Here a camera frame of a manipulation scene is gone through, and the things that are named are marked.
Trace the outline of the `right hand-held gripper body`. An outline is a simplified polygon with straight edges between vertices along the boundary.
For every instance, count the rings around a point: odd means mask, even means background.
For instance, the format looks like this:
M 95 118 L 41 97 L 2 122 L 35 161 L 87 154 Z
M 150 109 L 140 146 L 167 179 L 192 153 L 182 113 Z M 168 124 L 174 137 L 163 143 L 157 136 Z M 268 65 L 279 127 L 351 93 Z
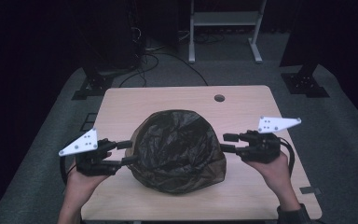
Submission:
M 247 142 L 248 147 L 239 150 L 239 156 L 243 161 L 256 161 L 270 163 L 277 159 L 281 153 L 281 146 L 289 151 L 289 162 L 295 162 L 295 153 L 291 145 L 284 139 L 275 135 L 276 132 L 299 125 L 300 118 L 273 118 L 261 117 L 256 131 L 240 133 L 240 140 Z

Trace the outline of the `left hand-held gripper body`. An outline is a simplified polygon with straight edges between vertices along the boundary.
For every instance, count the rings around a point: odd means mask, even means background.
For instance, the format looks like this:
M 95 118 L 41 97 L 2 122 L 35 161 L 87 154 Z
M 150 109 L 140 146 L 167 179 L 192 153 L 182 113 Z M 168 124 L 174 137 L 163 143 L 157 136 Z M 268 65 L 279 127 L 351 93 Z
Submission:
M 91 128 L 61 149 L 58 155 L 62 159 L 74 156 L 76 169 L 82 175 L 115 175 L 121 168 L 121 162 L 106 160 L 109 152 L 115 148 L 118 148 L 117 142 L 99 140 L 97 130 Z

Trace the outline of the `black plastic garbage bag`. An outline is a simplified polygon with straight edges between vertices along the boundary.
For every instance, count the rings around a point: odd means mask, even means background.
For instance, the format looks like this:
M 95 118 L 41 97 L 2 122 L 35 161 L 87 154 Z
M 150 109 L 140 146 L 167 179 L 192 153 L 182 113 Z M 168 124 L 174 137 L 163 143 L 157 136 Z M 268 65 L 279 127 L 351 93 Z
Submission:
M 227 159 L 213 126 L 190 110 L 151 114 L 133 133 L 127 157 L 144 186 L 173 195 L 187 194 L 225 180 Z

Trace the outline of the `person's left hand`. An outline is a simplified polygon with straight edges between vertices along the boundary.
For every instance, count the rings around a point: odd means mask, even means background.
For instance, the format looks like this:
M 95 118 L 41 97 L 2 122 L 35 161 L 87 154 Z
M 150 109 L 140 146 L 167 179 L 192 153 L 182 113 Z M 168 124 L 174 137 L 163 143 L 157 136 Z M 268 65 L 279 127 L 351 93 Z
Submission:
M 94 190 L 108 178 L 108 175 L 86 176 L 78 172 L 73 161 L 67 174 L 64 202 L 72 206 L 84 205 Z

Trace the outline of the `person's right hand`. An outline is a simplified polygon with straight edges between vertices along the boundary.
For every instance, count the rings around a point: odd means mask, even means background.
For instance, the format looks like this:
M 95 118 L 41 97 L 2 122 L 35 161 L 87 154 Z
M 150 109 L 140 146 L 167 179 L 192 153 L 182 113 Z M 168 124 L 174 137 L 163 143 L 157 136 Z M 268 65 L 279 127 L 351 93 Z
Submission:
M 281 152 L 279 157 L 270 163 L 247 161 L 246 164 L 256 169 L 262 175 L 267 186 L 275 194 L 283 194 L 292 188 L 288 158 L 284 153 Z

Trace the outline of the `dark tape strip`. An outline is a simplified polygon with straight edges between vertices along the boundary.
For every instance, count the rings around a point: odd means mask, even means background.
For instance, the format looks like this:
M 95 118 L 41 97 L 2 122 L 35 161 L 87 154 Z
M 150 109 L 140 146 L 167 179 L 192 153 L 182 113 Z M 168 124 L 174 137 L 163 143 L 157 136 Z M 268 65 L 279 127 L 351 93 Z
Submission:
M 300 192 L 302 194 L 314 194 L 314 195 L 320 195 L 322 191 L 319 188 L 314 187 L 302 187 L 300 188 Z

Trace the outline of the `black metal stand base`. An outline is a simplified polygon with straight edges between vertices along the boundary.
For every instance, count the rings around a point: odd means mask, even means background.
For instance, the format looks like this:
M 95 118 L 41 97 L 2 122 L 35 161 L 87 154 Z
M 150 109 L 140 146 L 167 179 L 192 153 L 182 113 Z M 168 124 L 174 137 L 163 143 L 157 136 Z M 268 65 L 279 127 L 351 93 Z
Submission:
M 324 87 L 321 87 L 313 77 L 317 65 L 316 62 L 308 62 L 304 63 L 296 73 L 281 74 L 282 80 L 291 94 L 304 94 L 308 98 L 329 97 Z
M 72 99 L 86 100 L 89 96 L 103 96 L 112 86 L 113 67 L 106 63 L 92 62 L 83 62 L 81 65 L 86 77 Z

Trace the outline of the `dark equipment cabinet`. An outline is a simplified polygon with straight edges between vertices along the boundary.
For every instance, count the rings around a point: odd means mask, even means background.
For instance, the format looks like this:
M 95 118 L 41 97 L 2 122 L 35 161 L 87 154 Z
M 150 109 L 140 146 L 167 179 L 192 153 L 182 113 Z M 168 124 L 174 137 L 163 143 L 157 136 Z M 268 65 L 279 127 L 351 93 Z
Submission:
M 138 66 L 139 47 L 131 26 L 130 0 L 86 0 L 103 63 L 117 69 Z

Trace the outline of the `white metal stand frame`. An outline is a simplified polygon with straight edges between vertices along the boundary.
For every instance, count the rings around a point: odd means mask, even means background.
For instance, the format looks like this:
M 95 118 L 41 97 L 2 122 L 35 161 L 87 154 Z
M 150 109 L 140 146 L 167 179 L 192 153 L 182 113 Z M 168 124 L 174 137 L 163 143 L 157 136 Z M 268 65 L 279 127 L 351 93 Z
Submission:
M 195 28 L 206 26 L 253 26 L 253 36 L 248 38 L 250 49 L 256 63 L 262 63 L 262 57 L 258 50 L 256 41 L 258 38 L 264 11 L 268 0 L 261 0 L 257 11 L 234 11 L 234 12 L 198 12 L 195 10 L 195 0 L 190 0 L 189 17 L 189 44 L 188 61 L 196 61 L 195 54 Z

